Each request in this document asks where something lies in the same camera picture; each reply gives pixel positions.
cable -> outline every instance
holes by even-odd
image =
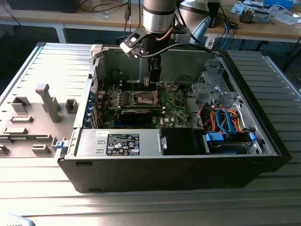
[[[296,50],[297,45],[299,44],[300,40],[301,40],[301,36],[300,36],[300,38],[298,39],[297,43],[295,44],[294,48],[292,49],[290,55],[288,55],[287,59],[285,60],[284,66],[283,66],[283,68],[282,68],[282,71],[283,71],[283,72],[285,72],[285,71],[287,70],[287,68],[290,66],[290,64],[291,64],[291,63],[294,61],[294,59],[297,57],[298,52],[301,50],[301,49],[298,50],[297,54],[295,54],[295,55],[291,58],[291,56],[292,56],[293,52]]]
[[[177,6],[177,8],[178,8],[179,16],[180,16],[180,19],[182,20],[183,25],[184,25],[185,27],[187,27],[187,25],[185,24],[185,21],[184,21],[184,19],[183,19],[183,17],[182,17],[182,14],[181,14],[181,12],[180,12],[180,8],[179,8],[178,6]]]
[[[110,5],[111,3],[113,2],[113,0],[111,0],[111,2],[109,2],[109,3],[104,3],[104,4],[98,4],[98,5],[96,5],[96,6],[93,6],[92,7],[92,11],[94,11],[97,7],[99,7],[99,6],[107,6],[107,5]]]
[[[191,79],[191,77],[189,77],[189,76],[186,75],[186,74],[181,74],[181,75],[177,76],[177,77],[175,78],[174,82],[176,83],[177,79],[180,78],[180,77],[182,77],[182,76],[188,78],[191,82],[193,82],[193,80]]]
[[[228,34],[229,34],[229,30],[228,30],[228,26],[227,26],[227,24],[226,24],[226,22],[225,21],[223,21],[223,20],[221,20],[223,23],[224,23],[224,25],[226,26],[226,39],[225,39],[225,42],[224,42],[224,44],[223,44],[223,46],[221,47],[221,49],[223,49],[224,47],[225,47],[225,45],[226,45],[226,42],[227,42],[227,39],[228,39]]]
[[[127,7],[129,11],[128,15],[129,15],[129,23],[130,23],[130,33],[132,33],[132,0],[127,0]]]
[[[127,21],[124,24],[123,40],[126,39],[126,29],[127,29]]]
[[[141,9],[140,9],[141,5],[140,4],[141,4],[141,0],[138,0],[138,8],[139,8],[139,25],[138,25],[138,28],[141,25]]]
[[[139,57],[141,57],[141,58],[155,57],[155,56],[157,56],[157,55],[159,55],[161,53],[164,53],[164,52],[168,51],[169,49],[177,47],[177,46],[190,46],[190,47],[194,47],[194,48],[198,48],[200,50],[206,51],[207,53],[212,53],[212,50],[210,50],[208,48],[205,48],[205,47],[202,47],[202,46],[198,46],[198,45],[192,44],[192,43],[175,43],[175,44],[173,44],[171,46],[168,46],[168,47],[166,47],[166,48],[158,51],[157,53],[146,55],[146,56],[140,54]]]
[[[21,26],[21,28],[22,28],[22,30],[23,30],[23,26],[19,23],[19,21],[17,21],[17,19],[8,11],[8,9],[6,8],[6,6],[5,6],[5,4],[4,4],[4,0],[2,0],[2,5],[3,5],[3,7],[4,7],[4,9],[8,12],[8,14],[17,22],[17,24],[19,24],[20,26]],[[36,39],[28,32],[28,31],[26,31],[25,30],[25,32],[35,41],[35,42],[37,42],[36,41]]]
[[[163,37],[161,37],[161,38],[158,38],[158,37],[156,37],[156,41],[164,41],[169,35],[171,35],[171,33],[174,31],[174,28],[173,27],[171,27],[169,30],[168,30],[168,32],[166,32],[166,34],[163,36]]]
[[[223,8],[222,8],[222,7],[220,7],[220,8],[222,9],[223,13],[219,13],[219,12],[218,12],[218,14],[224,16],[226,22],[227,22],[227,20],[230,22],[229,18],[225,15],[225,11],[223,10]],[[225,30],[224,30],[223,34],[221,35],[221,37],[219,38],[219,40],[217,41],[217,43],[213,46],[213,49],[215,49],[217,45],[218,45],[218,48],[220,48],[220,42],[221,42],[221,40],[222,40],[224,34],[225,34],[226,31],[227,31],[226,27],[224,27],[224,29],[225,29]]]
[[[270,5],[270,6],[278,6],[278,7],[280,7],[280,8],[285,9],[287,12],[289,12],[290,14],[293,15],[293,13],[292,13],[290,10],[288,10],[287,8],[285,8],[285,7],[281,6],[281,5]]]
[[[117,7],[121,7],[121,6],[125,6],[127,3],[124,3],[124,4],[121,4],[121,5],[117,5],[117,6],[114,6],[114,7],[111,7],[111,8],[107,8],[107,9],[103,9],[103,10],[97,10],[97,11],[89,11],[89,10],[85,10],[83,9],[81,6],[83,3],[85,3],[86,1],[89,1],[89,0],[84,0],[82,3],[79,4],[79,8],[85,12],[88,12],[88,13],[99,13],[99,12],[104,12],[104,11],[108,11],[110,9],[114,9],[114,8],[117,8]]]
[[[179,9],[179,7],[177,6],[177,8],[178,8],[178,12],[179,12],[179,16],[180,16],[180,18],[181,18],[181,20],[182,20],[182,23],[183,23],[183,25],[185,26],[185,27],[187,27],[187,25],[186,25],[186,23],[185,23],[185,21],[184,21],[184,18],[182,17],[182,14],[181,14],[181,12],[180,12],[180,9]],[[179,21],[179,18],[177,17],[177,15],[176,14],[174,14],[174,16],[175,16],[175,19],[178,21],[178,23],[180,23],[180,21]],[[191,34],[191,37],[193,38],[193,40],[197,43],[197,44],[199,44],[199,45],[201,45],[201,46],[203,46],[203,47],[205,47],[193,34]]]

power supply label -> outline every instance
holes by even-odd
[[[140,155],[139,134],[109,134],[107,155]]]

black cable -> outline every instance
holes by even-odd
[[[177,77],[174,79],[174,82],[176,83],[176,82],[177,82],[177,79],[180,78],[180,77],[182,77],[182,76],[188,78],[191,82],[193,82],[193,80],[191,79],[191,77],[189,77],[189,76],[186,75],[186,74],[181,74],[181,75],[177,76]]]
[[[202,127],[197,121],[195,121],[193,118],[190,117],[191,114],[194,114],[194,113],[198,113],[198,112],[191,112],[191,113],[188,113],[187,109],[186,109],[186,102],[187,102],[187,97],[188,97],[188,94],[189,94],[189,91],[191,90],[191,86],[189,87],[187,93],[186,93],[186,97],[184,99],[184,110],[185,110],[185,113],[187,114],[187,117],[194,121],[197,125],[197,127]]]
[[[129,20],[130,20],[130,33],[132,33],[132,0],[127,0],[127,7],[129,11]]]
[[[111,0],[111,2],[109,2],[109,3],[98,4],[98,5],[96,5],[96,6],[93,6],[93,7],[92,7],[92,11],[94,11],[94,10],[95,10],[97,7],[99,7],[99,6],[107,6],[107,5],[110,5],[112,2],[113,2],[113,0]]]
[[[127,21],[124,24],[123,40],[126,39],[126,29],[127,29]]]
[[[180,24],[179,18],[177,17],[176,14],[174,14],[174,17],[175,17],[176,21]]]
[[[154,54],[150,54],[150,55],[140,55],[139,57],[141,58],[150,58],[150,57],[155,57],[161,53],[164,53],[166,51],[168,51],[169,49],[171,48],[174,48],[174,47],[177,47],[177,46],[190,46],[190,47],[193,47],[193,48],[198,48],[200,50],[203,50],[203,51],[206,51],[207,53],[212,53],[212,50],[208,49],[208,48],[205,48],[205,47],[202,47],[202,46],[198,46],[198,45],[195,45],[195,44],[192,44],[192,43],[175,43],[171,46],[168,46],[160,51],[158,51],[157,53],[154,53]]]
[[[140,4],[141,4],[141,0],[138,0],[138,8],[139,8],[139,25],[138,25],[138,28],[141,25],[141,9],[140,9],[141,5]]]
[[[291,63],[294,61],[294,59],[298,56],[298,54],[299,54],[301,48],[298,50],[298,52],[297,52],[293,57],[291,57],[292,54],[293,54],[293,52],[296,50],[297,45],[299,44],[300,40],[301,40],[301,36],[300,36],[300,38],[298,39],[298,41],[297,41],[296,45],[294,46],[294,48],[292,49],[291,53],[288,55],[288,57],[287,57],[287,59],[286,59],[286,61],[285,61],[285,63],[284,63],[284,66],[283,66],[283,69],[282,69],[283,72],[285,72],[285,71],[287,70],[287,68],[290,66],[290,64],[291,64]]]
[[[17,24],[19,24],[20,26],[21,26],[21,28],[22,28],[22,30],[23,30],[23,26],[19,23],[19,21],[17,21],[17,19],[8,11],[8,9],[6,8],[6,6],[5,6],[5,4],[4,4],[4,0],[2,0],[2,5],[3,5],[3,7],[4,7],[4,9],[8,12],[8,14],[14,19],[14,21],[16,21],[17,22]],[[28,32],[28,31],[26,31],[25,30],[25,32],[35,41],[35,42],[37,42],[36,41],[36,39]]]
[[[290,52],[292,51],[292,49],[290,49],[290,47],[288,47],[286,43],[281,42],[281,44],[282,44],[288,51],[290,51]]]
[[[225,18],[225,23],[226,23],[226,24],[229,24],[229,23],[230,23],[230,20],[229,20],[229,18],[226,16],[224,9],[223,9],[221,6],[220,6],[220,8],[221,8],[221,10],[222,10],[222,13],[218,12],[218,14],[224,16],[224,18]],[[221,42],[221,40],[222,40],[224,34],[225,34],[226,31],[227,31],[227,28],[226,28],[226,27],[225,27],[224,29],[225,29],[225,30],[224,30],[223,34],[221,35],[221,37],[219,38],[219,40],[218,40],[217,43],[213,46],[212,49],[215,49],[217,45],[218,45],[218,48],[220,48],[220,42]]]
[[[83,3],[85,3],[86,1],[89,1],[89,0],[84,0],[82,3],[79,4],[79,8],[85,12],[88,12],[88,13],[99,13],[99,12],[104,12],[104,11],[108,11],[110,9],[114,9],[114,8],[117,8],[117,7],[121,7],[121,6],[125,6],[127,3],[124,3],[124,4],[121,4],[121,5],[117,5],[117,6],[114,6],[114,7],[111,7],[111,8],[107,8],[107,9],[103,9],[103,10],[97,10],[97,11],[89,11],[89,10],[85,10],[83,9],[81,6]]]
[[[229,20],[229,18],[226,16],[224,9],[223,9],[221,6],[220,6],[220,8],[221,8],[221,10],[222,10],[223,16],[225,17],[225,22],[226,22],[227,24],[230,23],[230,20]]]
[[[177,6],[177,8],[178,8],[179,16],[180,16],[180,19],[182,20],[183,25],[184,25],[185,27],[187,27],[187,25],[185,24],[185,21],[184,21],[184,19],[183,19],[183,17],[182,17],[182,14],[181,14],[181,12],[180,12],[180,8],[179,8],[178,6]]]
[[[185,23],[185,21],[184,21],[184,18],[182,17],[182,14],[181,14],[181,12],[180,12],[180,9],[179,9],[179,7],[177,6],[177,8],[178,8],[178,12],[179,12],[179,16],[180,16],[180,18],[181,18],[181,20],[182,20],[182,23],[183,23],[183,25],[185,26],[185,27],[187,27],[187,25],[186,25],[186,23]],[[179,18],[177,17],[177,15],[176,14],[174,14],[174,16],[175,16],[175,18],[176,18],[176,20],[178,21],[178,23],[180,23],[180,21],[179,21]],[[191,34],[191,37],[193,38],[193,40],[197,43],[197,44],[199,44],[199,45],[201,45],[201,46],[203,46],[203,47],[205,47],[193,34]]]

electronic equipment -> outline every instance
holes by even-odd
[[[213,28],[215,24],[215,19],[217,17],[218,10],[220,8],[220,1],[219,0],[209,0],[208,1],[208,9],[209,9],[209,16],[211,17],[211,22],[209,27]]]
[[[74,13],[80,0],[8,0],[12,9],[45,10]]]
[[[242,187],[291,159],[301,96],[271,59],[161,57],[153,88],[118,47],[39,43],[0,98],[0,158],[54,156],[79,192]]]
[[[251,22],[267,24],[271,16],[265,9],[254,9],[253,7],[245,6],[239,20],[242,23],[248,24]]]

wire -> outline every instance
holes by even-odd
[[[129,16],[129,24],[130,24],[130,33],[132,33],[132,0],[127,0],[127,7],[129,12],[128,16]]]
[[[123,30],[123,40],[126,39],[126,29],[127,29],[127,21],[124,24],[124,30]]]
[[[288,45],[285,42],[281,42],[281,44],[288,50],[288,51],[292,51],[292,49],[289,49],[290,47],[288,47]]]
[[[182,14],[181,14],[181,12],[180,12],[180,8],[179,8],[178,6],[177,6],[177,8],[178,8],[179,16],[180,16],[180,19],[182,20],[183,25],[184,25],[185,27],[187,27],[187,25],[185,24],[185,21],[184,21],[184,19],[183,19],[183,17],[182,17]]]
[[[212,53],[212,50],[210,50],[208,48],[205,48],[205,47],[202,47],[202,46],[198,46],[198,45],[192,44],[192,43],[175,43],[175,44],[173,44],[171,46],[168,46],[168,47],[166,47],[166,48],[158,51],[157,53],[146,55],[146,56],[140,54],[139,57],[141,57],[141,58],[155,57],[155,56],[157,56],[157,55],[159,55],[161,53],[164,53],[164,52],[168,51],[169,49],[177,47],[177,46],[190,46],[190,47],[193,47],[193,48],[198,48],[200,50],[206,51],[208,53]]]
[[[102,86],[102,89],[100,91],[103,91],[103,88],[104,88],[104,79],[103,79],[103,86]]]
[[[218,14],[224,16],[226,23],[227,23],[227,21],[230,23],[230,20],[229,20],[229,18],[226,16],[225,11],[223,10],[223,8],[222,8],[221,6],[220,6],[220,8],[221,8],[221,10],[222,10],[222,13],[218,12]],[[213,49],[216,48],[217,45],[218,45],[218,48],[220,48],[220,42],[221,42],[221,40],[222,40],[224,34],[225,34],[226,31],[227,31],[226,27],[224,27],[224,29],[225,29],[225,30],[224,30],[223,34],[221,35],[221,37],[219,38],[219,40],[217,41],[217,43],[214,45]]]
[[[138,8],[139,8],[139,25],[138,25],[138,28],[141,25],[141,9],[140,9],[141,5],[140,4],[141,4],[141,0],[138,0]]]
[[[242,130],[241,127],[240,127],[240,120],[237,119],[237,121],[238,121],[238,128],[239,128],[240,132],[242,132],[243,130]]]
[[[289,12],[290,14],[293,15],[293,13],[292,13],[290,10],[288,10],[287,8],[285,8],[285,7],[281,6],[281,5],[270,5],[270,6],[278,6],[278,7],[280,7],[280,8],[285,9],[287,12]]]
[[[165,33],[161,38],[156,37],[156,41],[164,41],[174,31],[174,27],[171,27],[168,32]]]
[[[238,131],[238,128],[237,128],[237,125],[236,125],[236,123],[235,123],[235,121],[234,121],[233,119],[231,119],[231,122],[233,122],[234,127],[235,127],[235,129],[236,129],[236,132],[239,132],[239,131]]]
[[[114,9],[114,8],[117,8],[117,7],[121,7],[121,6],[125,6],[127,3],[124,3],[124,4],[121,4],[121,5],[117,5],[117,6],[114,6],[114,7],[111,7],[111,8],[107,8],[107,9],[103,9],[103,10],[97,10],[97,11],[89,11],[89,10],[85,10],[82,8],[82,4],[85,3],[86,1],[89,1],[89,0],[84,0],[82,3],[79,4],[79,8],[85,12],[88,12],[88,13],[99,13],[99,12],[104,12],[104,11],[108,11],[110,9]]]
[[[181,75],[177,76],[177,77],[175,78],[174,82],[176,83],[177,79],[180,78],[180,77],[182,77],[182,76],[188,78],[191,82],[193,82],[193,80],[191,79],[191,77],[189,77],[189,76],[186,75],[186,74],[181,74]]]
[[[111,2],[109,2],[109,3],[104,3],[104,4],[98,4],[98,5],[96,5],[96,6],[93,6],[92,7],[92,10],[94,11],[97,7],[99,7],[99,6],[107,6],[107,5],[110,5],[111,3],[113,2],[113,0],[111,0]]]
[[[227,24],[226,24],[226,22],[225,21],[223,21],[223,20],[221,20],[223,23],[224,23],[224,25],[226,26],[226,39],[225,39],[225,42],[224,42],[224,44],[223,44],[223,46],[221,47],[221,49],[223,49],[224,47],[225,47],[225,45],[226,45],[226,42],[227,42],[227,39],[228,39],[228,34],[229,34],[229,29],[228,29],[228,26],[227,26]]]
[[[186,23],[185,23],[185,21],[184,21],[184,18],[182,17],[182,14],[181,14],[181,12],[180,12],[180,8],[177,6],[177,8],[178,8],[178,12],[179,12],[179,16],[180,16],[180,19],[182,20],[182,23],[183,23],[183,25],[185,26],[185,27],[187,27],[187,25],[186,25]],[[178,23],[180,23],[180,21],[179,21],[179,18],[177,17],[177,15],[176,14],[174,14],[174,16],[175,16],[175,19],[178,21]],[[191,34],[191,37],[193,38],[193,40],[197,43],[197,44],[199,44],[199,45],[201,45],[201,46],[203,46],[203,47],[205,47],[193,34]]]
[[[14,19],[14,21],[16,21],[17,22],[17,24],[19,24],[20,26],[21,26],[21,28],[22,28],[22,30],[23,30],[23,26],[19,23],[19,21],[17,21],[17,19],[8,11],[8,9],[6,8],[6,6],[5,6],[5,4],[4,4],[4,0],[2,0],[2,5],[3,5],[3,7],[4,7],[4,9],[8,12],[8,14]],[[37,42],[36,41],[36,39],[28,32],[28,31],[26,31],[25,30],[25,32],[35,41],[35,42]]]

